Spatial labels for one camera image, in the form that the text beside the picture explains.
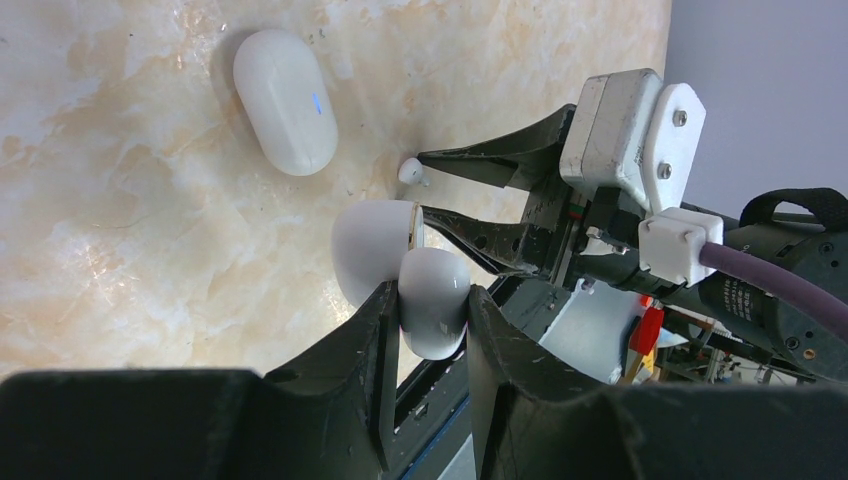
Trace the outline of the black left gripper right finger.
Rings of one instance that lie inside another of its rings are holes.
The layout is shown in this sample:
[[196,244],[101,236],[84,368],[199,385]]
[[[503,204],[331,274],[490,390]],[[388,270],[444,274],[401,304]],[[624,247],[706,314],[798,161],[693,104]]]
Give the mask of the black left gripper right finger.
[[609,386],[469,295],[480,479],[843,479],[847,394],[827,386]]

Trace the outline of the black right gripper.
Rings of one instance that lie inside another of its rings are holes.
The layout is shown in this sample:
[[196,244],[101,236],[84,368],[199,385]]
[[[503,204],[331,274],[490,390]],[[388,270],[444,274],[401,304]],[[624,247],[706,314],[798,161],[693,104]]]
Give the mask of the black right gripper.
[[575,110],[566,104],[498,138],[417,154],[424,166],[453,176],[531,191],[525,222],[493,223],[425,206],[424,223],[499,277],[547,279],[568,291],[577,289],[581,279],[613,286],[642,281],[638,224],[646,210],[620,188],[601,187],[587,198],[552,174]]

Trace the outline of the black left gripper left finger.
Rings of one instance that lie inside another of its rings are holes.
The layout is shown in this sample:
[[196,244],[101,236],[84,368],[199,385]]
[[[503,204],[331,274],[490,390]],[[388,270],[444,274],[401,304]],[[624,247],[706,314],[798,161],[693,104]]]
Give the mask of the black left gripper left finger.
[[264,375],[32,371],[1,385],[5,479],[378,479],[390,469],[398,290]]

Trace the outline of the white stem earbud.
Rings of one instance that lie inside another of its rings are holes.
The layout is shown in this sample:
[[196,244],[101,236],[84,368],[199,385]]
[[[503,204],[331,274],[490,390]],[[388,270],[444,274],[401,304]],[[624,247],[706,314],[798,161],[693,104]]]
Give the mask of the white stem earbud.
[[403,160],[397,172],[398,180],[405,185],[428,187],[430,180],[424,172],[423,164],[415,157]]

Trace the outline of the white earbud case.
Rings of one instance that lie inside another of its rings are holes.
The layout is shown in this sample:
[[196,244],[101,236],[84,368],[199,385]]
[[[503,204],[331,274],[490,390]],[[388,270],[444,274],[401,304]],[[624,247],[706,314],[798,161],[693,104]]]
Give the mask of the white earbud case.
[[398,283],[400,330],[416,356],[437,361],[457,352],[467,330],[470,270],[457,255],[425,245],[420,204],[350,205],[332,226],[331,254],[337,283],[354,307],[381,283]]

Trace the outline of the white oval charging case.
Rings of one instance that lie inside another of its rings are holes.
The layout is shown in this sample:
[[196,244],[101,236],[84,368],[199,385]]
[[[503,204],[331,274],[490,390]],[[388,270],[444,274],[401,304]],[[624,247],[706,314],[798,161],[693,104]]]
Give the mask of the white oval charging case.
[[310,176],[338,146],[338,126],[316,55],[299,36],[258,31],[233,62],[236,91],[261,150],[278,170]]

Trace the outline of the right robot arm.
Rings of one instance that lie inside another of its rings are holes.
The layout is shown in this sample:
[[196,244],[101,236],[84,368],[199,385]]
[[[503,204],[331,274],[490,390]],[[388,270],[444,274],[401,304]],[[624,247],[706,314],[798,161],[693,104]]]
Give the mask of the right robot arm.
[[733,334],[724,349],[768,360],[807,380],[847,379],[847,325],[828,329],[805,312],[812,287],[847,298],[847,200],[831,188],[781,189],[755,197],[726,218],[731,254],[721,269],[686,287],[638,265],[640,209],[622,190],[586,199],[555,163],[576,134],[568,104],[516,132],[475,145],[421,152],[427,167],[528,192],[522,219],[498,224],[428,207],[424,221],[490,274],[533,278],[574,289],[582,279],[644,294],[720,321]]

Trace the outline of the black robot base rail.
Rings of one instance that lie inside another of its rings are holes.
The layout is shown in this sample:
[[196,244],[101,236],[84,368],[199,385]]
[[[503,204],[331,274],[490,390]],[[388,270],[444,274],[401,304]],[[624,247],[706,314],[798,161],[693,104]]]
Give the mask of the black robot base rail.
[[644,440],[578,362],[580,295],[499,280],[481,340],[425,361],[401,384],[392,479],[645,479]]

